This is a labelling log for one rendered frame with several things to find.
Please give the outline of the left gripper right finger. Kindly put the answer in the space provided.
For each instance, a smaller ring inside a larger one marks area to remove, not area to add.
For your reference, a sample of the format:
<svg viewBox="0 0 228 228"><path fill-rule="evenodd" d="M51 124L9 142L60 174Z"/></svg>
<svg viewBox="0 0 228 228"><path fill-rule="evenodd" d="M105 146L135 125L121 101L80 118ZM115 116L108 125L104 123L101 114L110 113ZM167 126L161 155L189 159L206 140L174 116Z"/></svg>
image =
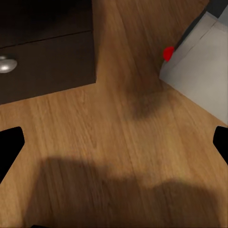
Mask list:
<svg viewBox="0 0 228 228"><path fill-rule="evenodd" d="M228 165L228 128L217 126L213 137L213 144Z"/></svg>

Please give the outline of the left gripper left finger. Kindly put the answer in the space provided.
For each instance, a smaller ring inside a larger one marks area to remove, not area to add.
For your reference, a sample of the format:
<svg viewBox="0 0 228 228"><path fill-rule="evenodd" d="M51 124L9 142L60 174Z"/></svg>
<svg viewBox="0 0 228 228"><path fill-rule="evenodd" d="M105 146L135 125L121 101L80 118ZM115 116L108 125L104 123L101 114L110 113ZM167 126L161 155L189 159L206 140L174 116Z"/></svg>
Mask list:
<svg viewBox="0 0 228 228"><path fill-rule="evenodd" d="M0 132L0 183L25 144L20 126Z"/></svg>

